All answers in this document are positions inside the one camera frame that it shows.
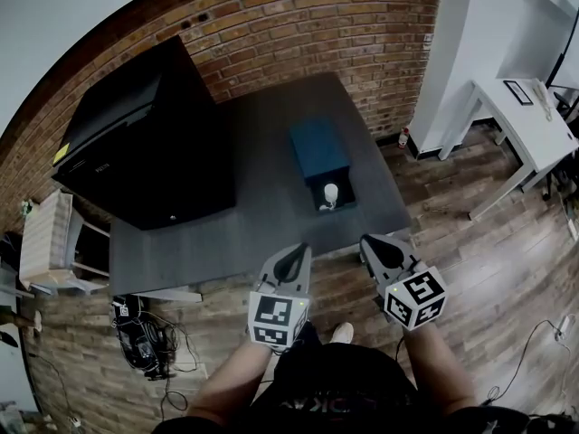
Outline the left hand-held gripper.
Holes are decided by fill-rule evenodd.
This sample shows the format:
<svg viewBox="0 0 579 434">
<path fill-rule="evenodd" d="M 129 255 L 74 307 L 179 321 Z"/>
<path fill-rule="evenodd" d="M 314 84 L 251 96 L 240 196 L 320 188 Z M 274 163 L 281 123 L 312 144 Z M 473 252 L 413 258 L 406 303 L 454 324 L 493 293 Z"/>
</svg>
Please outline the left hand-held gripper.
<svg viewBox="0 0 579 434">
<path fill-rule="evenodd" d="M 308 320 L 312 249 L 293 245 L 263 264 L 249 295 L 248 331 L 251 340 L 276 352 L 292 347 Z"/>
</svg>

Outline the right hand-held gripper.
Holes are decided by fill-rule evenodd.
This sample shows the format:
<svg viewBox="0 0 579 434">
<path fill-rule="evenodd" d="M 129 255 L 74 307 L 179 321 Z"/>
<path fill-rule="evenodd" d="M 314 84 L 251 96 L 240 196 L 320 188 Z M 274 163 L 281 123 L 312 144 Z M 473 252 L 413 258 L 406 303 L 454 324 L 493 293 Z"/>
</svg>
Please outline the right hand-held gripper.
<svg viewBox="0 0 579 434">
<path fill-rule="evenodd" d="M 446 283 L 411 244 L 384 235 L 363 235 L 360 255 L 376 283 L 381 308 L 405 330 L 413 331 L 442 313 L 448 298 Z"/>
</svg>

